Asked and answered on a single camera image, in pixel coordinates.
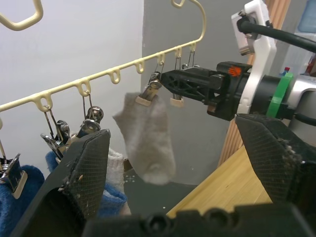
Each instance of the wooden table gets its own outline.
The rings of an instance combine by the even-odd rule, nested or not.
[[[213,207],[233,211],[235,205],[271,202],[253,171],[245,147],[241,147],[200,185],[168,212],[197,209],[201,214]]]

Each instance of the gray sock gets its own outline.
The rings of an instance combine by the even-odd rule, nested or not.
[[[135,102],[138,95],[126,94],[123,110],[113,118],[135,172],[147,183],[163,185],[175,174],[166,107],[158,96],[150,106],[140,105]]]

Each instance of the wooden surface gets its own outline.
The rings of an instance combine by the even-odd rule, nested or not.
[[[224,163],[229,157],[231,157],[239,148],[243,145],[242,138],[233,119],[228,127],[227,134],[225,137],[225,142],[222,148],[221,157],[219,158],[218,165],[219,167]]]
[[[270,20],[273,27],[276,29],[281,29],[287,10],[290,6],[291,0],[266,0],[266,4],[269,10]],[[254,54],[251,54],[248,58],[247,64],[253,64],[255,60]],[[242,146],[242,139],[238,131],[235,120],[230,122],[225,142],[222,148],[221,157],[218,162],[219,167],[224,163],[232,154],[234,154]]]
[[[197,209],[201,214],[212,207],[232,211],[235,205],[271,202],[254,173],[247,152],[241,147],[190,194],[168,212]]]

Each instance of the gray wall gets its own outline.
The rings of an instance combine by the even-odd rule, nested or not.
[[[231,24],[231,15],[249,0],[200,0],[207,15],[207,30],[197,44],[195,62],[201,67],[216,69],[223,61],[245,63],[240,56]],[[201,32],[199,9],[187,0],[176,9],[170,0],[145,0],[143,56],[197,39]],[[183,49],[182,63],[188,61],[188,48]],[[157,61],[146,64],[142,88],[155,70]],[[173,53],[166,56],[164,71],[174,69]],[[221,154],[229,122],[209,116],[201,102],[185,98],[184,108],[170,106],[171,93],[161,89],[159,95],[168,106],[172,145],[177,162],[174,182],[199,184],[213,172]]]

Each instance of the white wall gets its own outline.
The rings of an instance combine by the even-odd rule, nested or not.
[[[44,17],[36,25],[14,32],[0,25],[0,104],[137,59],[142,54],[142,0],[43,0]],[[17,22],[34,13],[31,0],[0,1],[0,12]],[[140,90],[134,67],[121,71],[121,82],[108,76],[91,82],[92,103],[105,117],[102,128],[111,131],[111,147],[124,152],[122,136],[112,115],[122,108],[128,91]],[[83,121],[82,97],[77,89],[52,95],[56,119],[65,120],[71,131]],[[35,104],[2,112],[0,138],[8,158],[21,153],[21,164],[44,173],[49,134]]]

